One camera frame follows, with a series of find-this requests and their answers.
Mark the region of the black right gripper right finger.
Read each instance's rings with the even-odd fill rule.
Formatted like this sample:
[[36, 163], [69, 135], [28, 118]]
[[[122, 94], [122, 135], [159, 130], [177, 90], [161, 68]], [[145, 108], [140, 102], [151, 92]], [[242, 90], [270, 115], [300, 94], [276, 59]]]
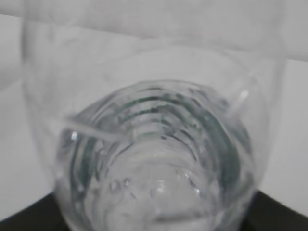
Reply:
[[243, 221], [243, 231], [308, 231], [308, 218], [259, 191]]

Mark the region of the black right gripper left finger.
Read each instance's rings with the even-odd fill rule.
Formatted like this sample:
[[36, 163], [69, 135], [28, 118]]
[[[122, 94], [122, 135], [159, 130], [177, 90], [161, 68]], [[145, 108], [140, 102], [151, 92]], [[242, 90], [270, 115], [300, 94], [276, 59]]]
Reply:
[[1, 231], [68, 231], [52, 194], [0, 222]]

